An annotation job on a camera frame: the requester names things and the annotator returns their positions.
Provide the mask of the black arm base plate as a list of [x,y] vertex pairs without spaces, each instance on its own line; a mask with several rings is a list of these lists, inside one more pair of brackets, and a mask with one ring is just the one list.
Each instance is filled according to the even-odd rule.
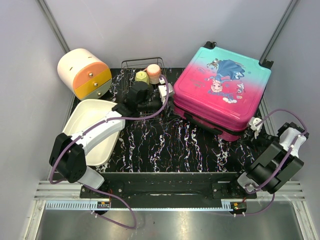
[[122,199],[132,196],[182,196],[255,199],[236,184],[235,172],[106,172],[100,191]]

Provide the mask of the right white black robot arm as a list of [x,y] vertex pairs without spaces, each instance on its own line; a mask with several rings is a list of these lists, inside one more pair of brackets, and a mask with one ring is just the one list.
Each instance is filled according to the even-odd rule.
[[236,199],[258,191],[277,192],[303,167],[299,149],[309,135],[294,122],[286,122],[278,129],[276,136],[258,136],[255,146],[263,143],[263,150],[235,181],[227,185],[228,195]]

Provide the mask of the pink teal cartoon suitcase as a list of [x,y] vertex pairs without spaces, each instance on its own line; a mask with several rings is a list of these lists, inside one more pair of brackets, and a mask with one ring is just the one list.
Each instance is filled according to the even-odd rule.
[[233,142],[256,114],[273,61],[241,55],[206,42],[174,83],[174,113]]

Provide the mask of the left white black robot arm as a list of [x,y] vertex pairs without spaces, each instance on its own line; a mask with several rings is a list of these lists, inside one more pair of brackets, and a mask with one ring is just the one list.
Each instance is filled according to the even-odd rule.
[[87,165],[88,153],[106,138],[121,131],[130,122],[151,119],[165,108],[170,87],[168,82],[158,86],[161,96],[160,108],[153,114],[141,117],[140,106],[148,103],[151,93],[150,87],[143,81],[134,82],[120,102],[99,121],[84,130],[72,135],[60,133],[54,141],[49,158],[51,173],[49,181],[58,184],[62,181],[80,183],[90,188],[90,192],[97,198],[103,198],[108,193],[108,186],[104,177]]

